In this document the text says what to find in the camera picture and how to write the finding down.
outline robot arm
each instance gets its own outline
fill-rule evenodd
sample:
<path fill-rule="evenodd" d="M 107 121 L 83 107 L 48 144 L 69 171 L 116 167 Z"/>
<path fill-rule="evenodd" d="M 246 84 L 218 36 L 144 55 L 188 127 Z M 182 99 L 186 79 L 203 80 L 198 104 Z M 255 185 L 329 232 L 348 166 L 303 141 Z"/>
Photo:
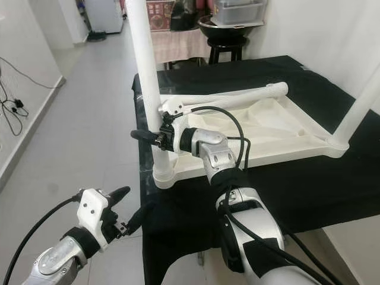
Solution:
<path fill-rule="evenodd" d="M 96 252 L 103 252 L 115 238 L 131 235 L 140 226 L 148 205 L 140 208 L 128 223 L 118 219 L 112 207 L 130 191 L 123 187 L 110 194 L 100 189 L 83 189 L 77 211 L 79 227 L 66 232 L 53 248 L 33 263 L 24 285 L 70 285 Z"/>
<path fill-rule="evenodd" d="M 231 221 L 224 212 L 226 189 L 230 189 L 229 210 L 232 216 L 248 230 L 256 233 L 271 246 L 284 249 L 283 237 L 276 221 L 258 193 L 241 179 L 242 171 L 228 147 L 226 136 L 219 132 L 188 128 L 179 115 L 190 113 L 176 99 L 161 106 L 163 125 L 158 134 L 132 131 L 132 137 L 144 140 L 162 150 L 180 153 L 186 151 L 203 160 L 211 186 L 219 189 L 216 210 L 220 214 L 221 250 L 226 265 L 235 272 L 244 273 L 248 284 L 254 285 L 320 285 L 309 274 L 273 253 Z"/>

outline black cloth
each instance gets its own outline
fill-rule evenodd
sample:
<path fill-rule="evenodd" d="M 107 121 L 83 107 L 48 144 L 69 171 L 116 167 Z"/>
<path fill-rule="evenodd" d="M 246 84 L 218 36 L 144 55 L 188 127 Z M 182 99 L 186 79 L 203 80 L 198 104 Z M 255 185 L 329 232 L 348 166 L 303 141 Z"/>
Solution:
<path fill-rule="evenodd" d="M 288 97 L 334 132 L 354 99 L 288 56 L 227 62 L 157 73 L 163 94 L 212 94 L 285 81 Z M 138 76 L 133 83 L 137 127 L 147 129 Z M 216 193 L 205 177 L 159 191 L 151 148 L 140 147 L 141 203 L 157 207 L 143 224 L 145 283 L 160 284 L 178 258 L 219 246 Z M 248 178 L 275 219 L 293 232 L 380 214 L 380 116 L 370 111 L 340 159 L 312 157 L 249 169 Z"/>

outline black cable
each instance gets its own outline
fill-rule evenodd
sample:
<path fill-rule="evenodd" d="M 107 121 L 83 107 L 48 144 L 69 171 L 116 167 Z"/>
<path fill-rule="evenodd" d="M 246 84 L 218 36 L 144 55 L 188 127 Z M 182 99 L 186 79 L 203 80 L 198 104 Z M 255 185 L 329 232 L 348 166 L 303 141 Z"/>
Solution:
<path fill-rule="evenodd" d="M 283 229 L 283 231 L 288 234 L 296 244 L 302 249 L 302 251 L 310 258 L 310 260 L 335 284 L 342 285 L 342 282 L 330 271 L 328 270 L 316 257 L 315 255 L 306 247 L 306 245 L 294 234 L 292 233 L 283 223 L 277 222 L 278 225 Z"/>
<path fill-rule="evenodd" d="M 244 133 L 239 121 L 230 112 L 222 108 L 215 107 L 215 106 L 196 107 L 196 108 L 191 109 L 191 112 L 196 112 L 196 111 L 201 111 L 201 110 L 214 110 L 214 111 L 221 112 L 225 114 L 226 116 L 228 116 L 235 123 L 240 135 L 240 151 L 239 151 L 239 156 L 237 157 L 237 160 L 236 160 L 236 167 L 239 167 L 240 163 L 242 162 L 243 152 L 244 152 Z"/>
<path fill-rule="evenodd" d="M 23 110 L 26 111 L 26 113 L 27 113 L 26 115 L 19 114 L 18 112 L 15 113 L 15 112 L 9 110 L 8 107 L 5 105 L 6 102 L 11 102 L 11 103 L 13 103 L 13 104 L 15 104 L 15 102 L 12 101 L 12 100 L 9 100 L 8 93 L 7 93 L 7 91 L 6 91 L 6 89 L 5 89 L 4 85 L 3 85 L 3 83 L 1 82 L 1 80 L 0 80 L 0 88 L 2 89 L 2 91 L 4 92 L 4 95 L 5 95 L 5 100 L 4 100 L 4 101 L 0 100 L 2 113 L 3 113 L 3 115 L 4 115 L 5 120 L 6 120 L 7 123 L 8 123 L 9 128 L 11 129 L 12 134 L 13 134 L 15 137 L 17 137 L 17 136 L 19 136 L 19 135 L 22 133 L 22 131 L 23 131 L 23 123 L 22 123 L 22 121 L 20 120 L 20 118 L 19 118 L 17 115 L 20 115 L 20 116 L 22 116 L 22 117 L 28 117 L 29 113 L 28 113 L 28 111 L 26 111 L 24 108 L 23 108 Z M 11 122 L 10 122 L 10 119 L 9 119 L 9 117 L 8 117 L 6 111 L 8 111 L 13 117 L 15 117 L 16 120 L 18 121 L 18 123 L 20 124 L 20 131 L 19 131 L 19 132 L 15 132 L 15 130 L 14 130 L 14 128 L 13 128 Z"/>
<path fill-rule="evenodd" d="M 0 104 L 1 104 L 1 110 L 2 110 L 2 113 L 3 113 L 3 115 L 4 115 L 4 118 L 5 118 L 5 120 L 7 120 L 7 123 L 8 123 L 8 125 L 9 125 L 9 128 L 11 129 L 12 134 L 13 134 L 15 137 L 18 137 L 18 136 L 22 133 L 22 131 L 23 131 L 23 123 L 22 123 L 22 121 L 20 120 L 20 118 L 19 118 L 14 112 L 12 112 L 11 110 L 9 110 L 9 109 L 4 105 L 4 103 L 5 103 L 5 102 L 0 102 Z M 19 131 L 19 132 L 15 132 L 15 131 L 14 131 L 14 128 L 12 127 L 12 124 L 11 124 L 11 122 L 10 122 L 8 116 L 7 116 L 7 112 L 6 112 L 6 110 L 7 110 L 10 114 L 12 114 L 12 116 L 15 117 L 16 120 L 20 123 L 20 131 Z"/>
<path fill-rule="evenodd" d="M 229 140 L 240 140 L 240 137 L 227 137 Z M 251 150 L 251 141 L 247 138 L 244 138 L 244 141 L 247 143 L 247 148 L 245 150 L 245 158 L 244 158 L 244 171 L 248 170 L 248 160 L 249 160 L 249 152 Z"/>
<path fill-rule="evenodd" d="M 21 108 L 18 108 L 18 109 L 21 109 L 21 110 L 23 110 L 25 112 L 25 114 L 20 114 L 18 111 L 16 111 L 16 114 L 18 116 L 25 117 L 25 118 L 29 116 L 29 112 L 24 107 L 21 107 Z"/>
<path fill-rule="evenodd" d="M 21 251 L 23 250 L 23 248 L 25 247 L 26 243 L 28 242 L 28 240 L 31 238 L 31 236 L 35 233 L 35 231 L 52 215 L 54 214 L 55 212 L 57 212 L 60 208 L 62 208 L 63 206 L 71 203 L 71 202 L 76 202 L 78 201 L 78 195 L 75 195 L 73 197 L 71 197 L 70 199 L 67 199 L 65 201 L 63 201 L 62 203 L 58 204 L 57 206 L 55 206 L 54 208 L 52 208 L 49 212 L 47 212 L 47 214 L 45 214 L 45 216 L 43 216 L 32 228 L 31 230 L 26 234 L 26 236 L 24 237 L 23 241 L 20 243 L 20 245 L 18 246 L 15 254 L 13 255 L 12 257 L 12 261 L 11 263 L 9 264 L 9 267 L 8 267 L 8 270 L 7 270 L 7 273 L 4 277 L 4 281 L 2 283 L 2 285 L 8 285 L 10 279 L 11 279 L 11 275 L 12 275 L 12 272 L 13 272 L 13 269 L 14 269 L 14 266 L 16 265 L 16 262 L 17 262 L 17 259 L 18 257 L 20 256 L 21 254 Z"/>
<path fill-rule="evenodd" d="M 267 249 L 271 250 L 272 252 L 278 254 L 282 258 L 288 260 L 288 262 L 294 264 L 295 266 L 298 266 L 300 269 L 302 269 L 304 272 L 308 273 L 311 277 L 313 277 L 316 281 L 321 283 L 322 285 L 331 285 L 331 283 L 318 274 L 315 270 L 313 270 L 311 267 L 303 263 L 301 260 L 295 258 L 293 255 L 288 254 L 287 252 L 283 251 L 280 248 L 276 248 L 270 244 L 268 244 L 264 239 L 262 239 L 260 236 L 256 235 L 254 232 L 250 231 L 246 226 L 244 226 L 241 222 L 239 222 L 230 212 L 229 209 L 229 198 L 230 198 L 230 192 L 231 189 L 226 191 L 226 197 L 223 201 L 223 207 L 226 212 L 226 215 L 228 218 L 234 223 L 240 230 L 245 232 L 247 235 L 249 235 L 251 238 L 255 239 L 260 244 L 264 245 Z"/>
<path fill-rule="evenodd" d="M 62 83 L 61 85 L 58 85 L 56 87 L 49 87 L 49 86 L 43 85 L 42 83 L 38 83 L 36 80 L 32 79 L 29 75 L 27 75 L 27 74 L 23 73 L 22 71 L 20 71 L 19 69 L 17 69 L 12 63 L 7 61 L 5 58 L 0 56 L 0 59 L 3 60 L 4 62 L 6 62 L 10 67 L 12 67 L 14 70 L 16 70 L 19 74 L 28 78 L 31 82 L 35 83 L 38 86 L 44 87 L 46 89 L 60 89 L 63 85 L 65 85 L 65 83 Z"/>

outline power cord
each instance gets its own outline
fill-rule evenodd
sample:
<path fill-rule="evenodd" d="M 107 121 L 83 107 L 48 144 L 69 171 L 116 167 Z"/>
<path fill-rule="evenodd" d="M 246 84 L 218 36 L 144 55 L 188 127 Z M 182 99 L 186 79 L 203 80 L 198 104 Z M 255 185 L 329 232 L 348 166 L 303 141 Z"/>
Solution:
<path fill-rule="evenodd" d="M 9 125 L 9 128 L 11 129 L 11 132 L 12 134 L 17 137 L 21 134 L 21 132 L 23 131 L 23 123 L 22 121 L 20 120 L 20 118 L 18 116 L 21 116 L 21 117 L 28 117 L 29 113 L 28 111 L 25 110 L 25 108 L 22 107 L 23 111 L 25 111 L 25 114 L 19 114 L 18 113 L 18 110 L 17 108 L 15 107 L 12 107 L 11 110 L 6 106 L 6 103 L 10 102 L 10 103 L 13 103 L 16 107 L 18 106 L 18 104 L 16 104 L 15 100 L 10 100 L 9 97 L 8 97 L 8 93 L 0 79 L 0 88 L 1 90 L 3 91 L 4 93 L 4 96 L 5 96 L 5 100 L 1 100 L 0 99 L 0 105 L 1 105 L 1 110 L 2 110 L 2 113 L 4 115 L 4 118 L 5 120 L 7 121 L 8 125 Z M 18 123 L 20 124 L 20 130 L 18 132 L 15 131 L 14 127 L 12 126 L 11 122 L 10 122 L 10 119 L 7 115 L 7 113 L 10 113 L 17 121 Z"/>
<path fill-rule="evenodd" d="M 25 247 L 26 243 L 28 242 L 28 240 L 31 238 L 31 236 L 33 236 L 33 234 L 36 232 L 36 230 L 52 215 L 54 214 L 55 212 L 57 212 L 60 208 L 62 208 L 63 206 L 66 206 L 67 204 L 71 203 L 71 202 L 79 202 L 81 199 L 81 192 L 79 192 L 77 195 L 74 195 L 72 196 L 71 198 L 69 199 L 66 199 L 65 201 L 63 201 L 62 203 L 58 204 L 56 207 L 54 207 L 53 209 L 51 209 L 49 212 L 47 212 L 32 228 L 31 230 L 25 235 L 23 241 L 20 243 L 20 245 L 18 246 L 15 254 L 13 255 L 12 257 L 12 261 L 11 263 L 9 264 L 9 267 L 7 269 L 7 273 L 5 274 L 5 277 L 4 277 L 4 281 L 2 283 L 2 285 L 8 285 L 8 283 L 10 282 L 10 279 L 11 279 L 11 275 L 12 275 L 12 272 L 13 272 L 13 269 L 16 265 L 16 262 L 17 262 L 17 259 L 18 257 L 20 256 L 21 254 L 21 251 L 23 250 L 23 248 Z"/>
<path fill-rule="evenodd" d="M 229 140 L 240 140 L 240 137 L 227 137 Z M 247 149 L 245 150 L 245 158 L 244 158 L 244 171 L 248 170 L 248 160 L 249 160 L 249 152 L 251 150 L 251 141 L 247 138 L 244 138 L 244 141 L 247 143 Z"/>
<path fill-rule="evenodd" d="M 41 87 L 44 87 L 44 88 L 47 88 L 47 89 L 59 89 L 61 88 L 65 83 L 62 83 L 61 85 L 59 86 L 56 86 L 56 87 L 49 87 L 49 86 L 46 86 L 44 84 L 41 84 L 41 83 L 38 83 L 36 80 L 32 79 L 29 75 L 23 73 L 22 71 L 20 71 L 18 68 L 16 68 L 12 63 L 10 63 L 8 60 L 6 60 L 5 58 L 1 57 L 0 56 L 0 59 L 3 60 L 5 63 L 7 63 L 11 68 L 13 68 L 16 72 L 18 72 L 19 74 L 21 74 L 22 76 L 28 78 L 31 82 L 35 83 L 36 85 L 38 86 L 41 86 Z M 4 96 L 5 96 L 5 100 L 0 100 L 0 105 L 1 105 L 1 110 L 2 110 L 2 113 L 4 115 L 4 118 L 5 120 L 7 121 L 7 124 L 12 132 L 12 134 L 17 137 L 19 136 L 22 131 L 23 131 L 23 122 L 21 121 L 20 117 L 21 118 L 26 118 L 28 117 L 29 115 L 29 112 L 24 108 L 24 103 L 19 100 L 19 99 L 14 99 L 14 100 L 11 100 L 8 96 L 8 93 L 1 81 L 1 77 L 2 77 L 2 70 L 0 68 L 0 88 L 1 90 L 3 91 L 4 93 Z M 6 106 L 6 103 L 12 103 L 14 104 L 15 107 L 12 107 L 11 109 L 9 109 L 7 106 Z M 11 116 L 13 116 L 13 118 L 18 122 L 18 124 L 20 125 L 20 130 L 19 131 L 16 131 L 14 129 L 14 127 L 12 126 L 12 123 L 10 121 L 10 118 L 9 116 L 7 115 L 7 113 L 9 113 Z"/>
<path fill-rule="evenodd" d="M 61 85 L 58 85 L 56 87 L 50 87 L 50 86 L 46 86 L 42 83 L 38 83 L 36 80 L 32 79 L 29 75 L 23 73 L 22 71 L 20 71 L 17 67 L 15 67 L 12 63 L 10 63 L 8 60 L 6 60 L 5 58 L 1 57 L 0 56 L 0 59 L 4 62 L 6 62 L 11 68 L 13 68 L 16 72 L 18 72 L 19 74 L 21 74 L 22 76 L 28 78 L 31 82 L 35 83 L 35 85 L 38 85 L 38 86 L 41 86 L 41 87 L 44 87 L 46 89 L 60 89 L 63 85 L 65 85 L 65 83 L 62 83 Z"/>

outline baseboard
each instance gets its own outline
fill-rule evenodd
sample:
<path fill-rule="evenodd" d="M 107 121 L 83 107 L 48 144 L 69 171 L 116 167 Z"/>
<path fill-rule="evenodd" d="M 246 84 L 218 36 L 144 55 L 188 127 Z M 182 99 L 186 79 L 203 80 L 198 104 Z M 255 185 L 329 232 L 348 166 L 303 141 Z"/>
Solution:
<path fill-rule="evenodd" d="M 74 43 L 74 47 L 76 48 L 76 47 L 79 47 L 79 46 L 85 46 L 86 43 L 87 43 L 88 34 L 89 34 L 89 33 L 87 33 L 86 37 L 83 39 L 82 42 Z"/>
<path fill-rule="evenodd" d="M 61 76 L 58 82 L 55 84 L 55 87 L 60 86 L 61 84 L 64 84 L 65 82 L 66 82 L 66 79 L 63 76 Z M 22 154 L 24 153 L 26 147 L 28 146 L 31 138 L 33 137 L 43 117 L 45 116 L 46 112 L 50 108 L 51 104 L 54 101 L 54 98 L 57 96 L 58 93 L 59 93 L 59 88 L 53 89 L 50 92 L 44 104 L 41 106 L 41 108 L 37 112 L 37 115 L 34 121 L 26 129 L 23 139 L 18 143 L 18 146 L 15 148 L 10 158 L 8 159 L 8 163 L 5 164 L 2 170 L 2 173 L 0 173 L 0 192 L 4 188 L 8 179 L 11 177 L 13 170 L 15 169 Z"/>

